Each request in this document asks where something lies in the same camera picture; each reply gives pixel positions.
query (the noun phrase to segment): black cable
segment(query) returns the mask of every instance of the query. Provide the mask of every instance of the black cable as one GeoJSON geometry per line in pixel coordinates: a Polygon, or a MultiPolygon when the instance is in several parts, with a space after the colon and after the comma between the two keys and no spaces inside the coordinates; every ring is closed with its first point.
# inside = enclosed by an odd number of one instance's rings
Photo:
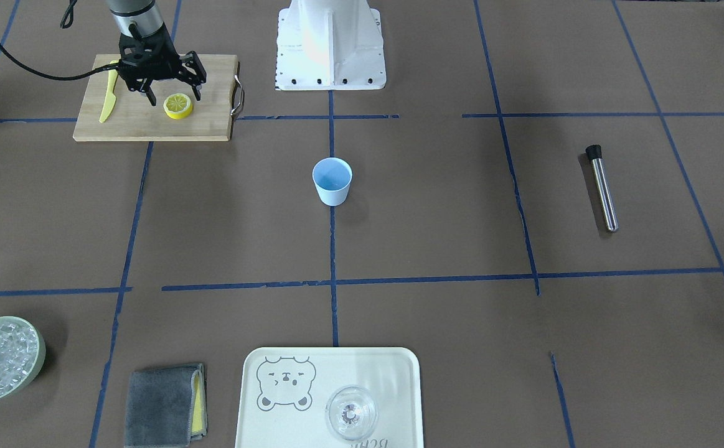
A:
{"type": "Polygon", "coordinates": [[[60,20],[60,28],[66,29],[74,24],[74,5],[77,5],[77,0],[68,0],[68,8],[63,12],[63,18],[60,20]]]}
{"type": "MultiPolygon", "coordinates": [[[[72,13],[71,13],[71,18],[72,18],[72,20],[73,20],[73,18],[74,18],[73,3],[69,4],[69,7],[72,8],[72,13]]],[[[81,80],[81,79],[83,79],[83,78],[90,77],[91,75],[94,75],[94,74],[97,74],[97,73],[101,73],[101,72],[105,72],[105,71],[108,71],[108,70],[112,70],[112,69],[118,68],[118,66],[119,66],[118,63],[108,63],[107,65],[102,65],[101,67],[94,68],[94,69],[92,69],[92,70],[91,70],[90,72],[88,72],[88,73],[83,73],[83,74],[81,74],[81,75],[77,75],[77,76],[74,76],[74,77],[56,77],[56,76],[54,76],[54,75],[49,75],[49,74],[46,74],[46,73],[37,71],[37,70],[35,70],[34,68],[29,68],[28,66],[24,65],[24,64],[21,63],[18,59],[15,59],[15,57],[13,57],[12,54],[8,53],[8,50],[6,50],[5,47],[3,47],[3,46],[1,45],[1,43],[0,43],[0,51],[1,51],[2,54],[4,54],[9,60],[12,60],[12,61],[13,61],[16,65],[18,65],[19,67],[27,70],[29,73],[32,73],[32,74],[37,75],[37,76],[40,76],[40,77],[42,77],[42,78],[46,78],[46,79],[48,79],[48,80],[81,80]]]]}

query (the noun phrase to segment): metal tube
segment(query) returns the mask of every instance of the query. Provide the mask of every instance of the metal tube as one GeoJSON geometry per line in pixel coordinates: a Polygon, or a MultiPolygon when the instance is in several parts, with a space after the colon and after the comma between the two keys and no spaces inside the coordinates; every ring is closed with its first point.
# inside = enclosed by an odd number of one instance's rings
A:
{"type": "Polygon", "coordinates": [[[131,37],[129,26],[134,23],[143,37],[162,28],[162,14],[155,0],[106,0],[121,34],[131,37]]]}
{"type": "Polygon", "coordinates": [[[603,153],[600,145],[592,145],[586,148],[586,155],[591,162],[591,169],[595,173],[595,182],[600,196],[600,205],[603,206],[603,216],[606,220],[606,229],[610,232],[619,230],[619,222],[616,218],[616,211],[613,209],[613,201],[608,188],[606,171],[603,167],[603,153]]]}

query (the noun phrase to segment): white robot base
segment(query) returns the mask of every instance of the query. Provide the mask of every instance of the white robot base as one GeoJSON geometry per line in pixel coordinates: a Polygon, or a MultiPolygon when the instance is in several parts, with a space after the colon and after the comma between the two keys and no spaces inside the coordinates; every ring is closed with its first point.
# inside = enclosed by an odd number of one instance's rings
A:
{"type": "Polygon", "coordinates": [[[367,0],[293,0],[279,12],[276,88],[376,90],[387,84],[381,14],[367,0]]]}

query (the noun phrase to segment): bowl of ice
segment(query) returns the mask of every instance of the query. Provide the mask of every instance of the bowl of ice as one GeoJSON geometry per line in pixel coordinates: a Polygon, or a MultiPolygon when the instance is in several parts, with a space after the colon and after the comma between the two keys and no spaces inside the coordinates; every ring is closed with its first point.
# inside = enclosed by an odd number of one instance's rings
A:
{"type": "Polygon", "coordinates": [[[29,385],[45,357],[44,338],[31,323],[12,315],[0,317],[0,399],[29,385]]]}

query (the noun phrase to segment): bear face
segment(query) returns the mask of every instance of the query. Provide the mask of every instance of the bear face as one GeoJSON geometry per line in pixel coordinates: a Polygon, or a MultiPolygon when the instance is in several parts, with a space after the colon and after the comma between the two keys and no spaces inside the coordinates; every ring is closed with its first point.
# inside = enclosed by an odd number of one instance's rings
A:
{"type": "Polygon", "coordinates": [[[270,411],[274,406],[293,405],[298,411],[311,406],[311,383],[316,370],[314,364],[305,359],[278,358],[260,364],[256,369],[256,380],[260,384],[260,395],[256,405],[262,411],[270,411]]]}

